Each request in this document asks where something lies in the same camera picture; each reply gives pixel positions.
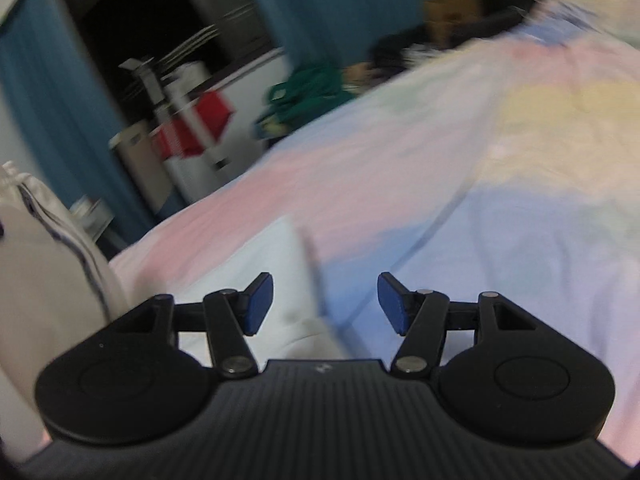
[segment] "metal screw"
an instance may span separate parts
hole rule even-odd
[[[396,361],[396,369],[405,374],[421,372],[427,367],[427,361],[415,355],[407,355]]]
[[[249,371],[252,366],[251,359],[243,355],[234,355],[222,361],[222,369],[229,374],[242,374]]]

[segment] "window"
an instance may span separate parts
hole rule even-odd
[[[80,35],[125,117],[153,117],[142,84],[119,68],[153,57],[160,76],[200,60],[211,83],[273,45],[253,0],[65,0]]]

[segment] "white wall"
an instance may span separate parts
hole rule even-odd
[[[225,168],[231,178],[244,173],[262,155],[263,141],[254,137],[255,120],[267,109],[264,103],[267,90],[283,82],[290,73],[289,61],[281,53],[267,56],[272,57],[263,64],[258,60],[258,68],[240,77],[232,75],[226,80],[231,83],[222,81],[221,85],[214,86],[236,111],[220,143],[222,154],[231,161]],[[171,160],[167,167],[190,202],[196,202],[220,187],[220,181],[203,156]]]
[[[20,130],[4,100],[2,87],[0,87],[0,164],[9,160],[14,161],[21,171],[31,173],[40,180],[44,180],[38,163],[20,136]]]

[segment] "red object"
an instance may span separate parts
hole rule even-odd
[[[195,109],[209,130],[211,137],[218,142],[233,114],[233,110],[213,91],[205,92],[196,104]],[[152,136],[153,143],[162,160],[172,156],[187,158],[204,153],[204,147],[191,132],[183,118],[175,116],[172,118],[171,124],[177,135],[177,142],[175,142],[174,136],[170,131],[167,131],[168,128],[164,124],[156,128]]]

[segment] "bed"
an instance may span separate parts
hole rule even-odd
[[[202,290],[286,217],[346,354],[388,363],[400,344],[380,272],[457,301],[499,290],[609,366],[600,438],[637,462],[640,52],[594,9],[551,9],[535,25],[552,30],[468,43],[302,128],[117,257],[127,293]],[[444,358],[470,338],[448,336]]]

